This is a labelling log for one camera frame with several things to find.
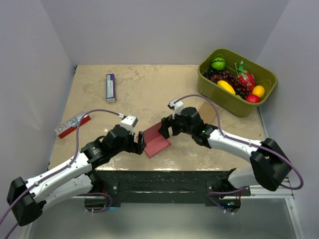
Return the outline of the pink paper box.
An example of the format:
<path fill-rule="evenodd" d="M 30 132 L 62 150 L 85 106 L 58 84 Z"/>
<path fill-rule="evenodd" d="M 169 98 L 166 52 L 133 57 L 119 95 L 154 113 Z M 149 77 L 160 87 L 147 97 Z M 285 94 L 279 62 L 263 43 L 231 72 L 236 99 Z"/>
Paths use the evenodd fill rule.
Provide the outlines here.
<path fill-rule="evenodd" d="M 149 158 L 152 158 L 171 145 L 171 142 L 159 133 L 160 127 L 161 122 L 158 122 L 144 131 L 144 140 L 146 143 L 144 151 Z"/>

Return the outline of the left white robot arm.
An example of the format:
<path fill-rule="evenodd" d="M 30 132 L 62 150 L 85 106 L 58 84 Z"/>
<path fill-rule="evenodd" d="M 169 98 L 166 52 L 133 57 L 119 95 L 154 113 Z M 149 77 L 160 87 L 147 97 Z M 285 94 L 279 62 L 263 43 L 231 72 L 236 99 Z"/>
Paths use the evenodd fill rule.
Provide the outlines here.
<path fill-rule="evenodd" d="M 77 149 L 73 157 L 51 170 L 27 180 L 21 177 L 12 180 L 6 198 L 9 211 L 23 227 L 37 220 L 46 208 L 68 197 L 99 195 L 103 183 L 90 177 L 95 169 L 121 152 L 140 155 L 145 147 L 144 132 L 135 134 L 117 124 L 106 135 Z"/>

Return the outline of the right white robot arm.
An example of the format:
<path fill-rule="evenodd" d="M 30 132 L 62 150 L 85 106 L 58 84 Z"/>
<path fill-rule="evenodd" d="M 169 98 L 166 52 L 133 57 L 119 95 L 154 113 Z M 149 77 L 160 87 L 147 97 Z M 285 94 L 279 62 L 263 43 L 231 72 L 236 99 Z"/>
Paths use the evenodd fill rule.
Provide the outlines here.
<path fill-rule="evenodd" d="M 291 171 L 278 144 L 267 138 L 264 141 L 248 140 L 236 135 L 220 133 L 214 125 L 205 123 L 194 107 L 187 107 L 179 114 L 161 119 L 159 133 L 164 138 L 185 133 L 200 146 L 218 149 L 250 163 L 244 169 L 231 169 L 212 185 L 211 191 L 229 196 L 248 186 L 260 185 L 269 191 L 276 191 Z"/>

